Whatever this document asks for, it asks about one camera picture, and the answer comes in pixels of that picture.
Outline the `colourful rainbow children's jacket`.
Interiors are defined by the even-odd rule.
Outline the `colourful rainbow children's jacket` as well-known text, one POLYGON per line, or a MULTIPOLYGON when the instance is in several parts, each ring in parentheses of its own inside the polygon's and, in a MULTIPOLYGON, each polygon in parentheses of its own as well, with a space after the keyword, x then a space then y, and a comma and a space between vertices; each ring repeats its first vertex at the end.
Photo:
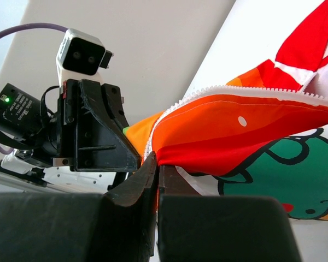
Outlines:
POLYGON ((304 261, 328 261, 328 1, 275 59, 199 88, 123 133, 200 195, 267 196, 283 206, 304 261))

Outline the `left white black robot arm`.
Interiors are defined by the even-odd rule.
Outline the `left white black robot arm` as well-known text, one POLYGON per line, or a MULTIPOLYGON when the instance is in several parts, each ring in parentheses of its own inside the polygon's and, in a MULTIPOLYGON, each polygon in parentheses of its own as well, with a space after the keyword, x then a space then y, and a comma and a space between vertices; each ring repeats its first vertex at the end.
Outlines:
POLYGON ((59 88, 57 110, 7 84, 0 92, 0 144, 13 152, 0 171, 38 186, 104 192, 141 162, 124 135, 128 127, 120 89, 69 79, 59 88))

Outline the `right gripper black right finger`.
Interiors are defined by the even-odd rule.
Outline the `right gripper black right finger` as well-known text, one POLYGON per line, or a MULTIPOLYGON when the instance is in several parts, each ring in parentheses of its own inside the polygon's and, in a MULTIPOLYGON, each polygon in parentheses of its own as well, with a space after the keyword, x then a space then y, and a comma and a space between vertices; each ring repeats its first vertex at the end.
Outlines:
POLYGON ((282 205, 262 196, 202 196, 173 166, 159 171, 161 261, 300 261, 282 205))

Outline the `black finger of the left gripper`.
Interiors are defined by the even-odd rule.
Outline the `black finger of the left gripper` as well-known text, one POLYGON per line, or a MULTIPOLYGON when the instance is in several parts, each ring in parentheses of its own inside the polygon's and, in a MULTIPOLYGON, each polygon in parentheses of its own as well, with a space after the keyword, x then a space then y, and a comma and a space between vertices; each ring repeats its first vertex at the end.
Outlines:
POLYGON ((129 126, 123 108, 121 90, 118 86, 103 84, 101 86, 102 98, 106 105, 106 111, 111 120, 123 131, 129 126))
POLYGON ((79 81, 75 169, 80 172, 133 172, 140 155, 110 119, 102 98, 103 84, 79 81))

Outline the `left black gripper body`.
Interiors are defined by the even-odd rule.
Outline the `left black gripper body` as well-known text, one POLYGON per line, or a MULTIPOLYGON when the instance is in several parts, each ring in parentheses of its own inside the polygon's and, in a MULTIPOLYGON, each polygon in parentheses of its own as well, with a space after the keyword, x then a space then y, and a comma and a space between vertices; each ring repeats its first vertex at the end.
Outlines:
POLYGON ((74 165, 78 95, 79 81, 74 79, 44 91, 39 101, 41 129, 36 135, 37 148, 30 154, 30 164, 39 168, 74 165), (55 112, 46 104, 46 95, 53 90, 58 91, 55 112))

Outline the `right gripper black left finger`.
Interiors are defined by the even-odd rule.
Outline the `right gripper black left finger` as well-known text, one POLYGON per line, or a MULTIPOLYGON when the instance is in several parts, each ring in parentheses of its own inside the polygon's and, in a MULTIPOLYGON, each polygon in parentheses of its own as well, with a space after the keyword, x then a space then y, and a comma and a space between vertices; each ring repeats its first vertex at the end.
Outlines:
POLYGON ((0 193, 0 261, 149 261, 157 160, 106 194, 0 193))

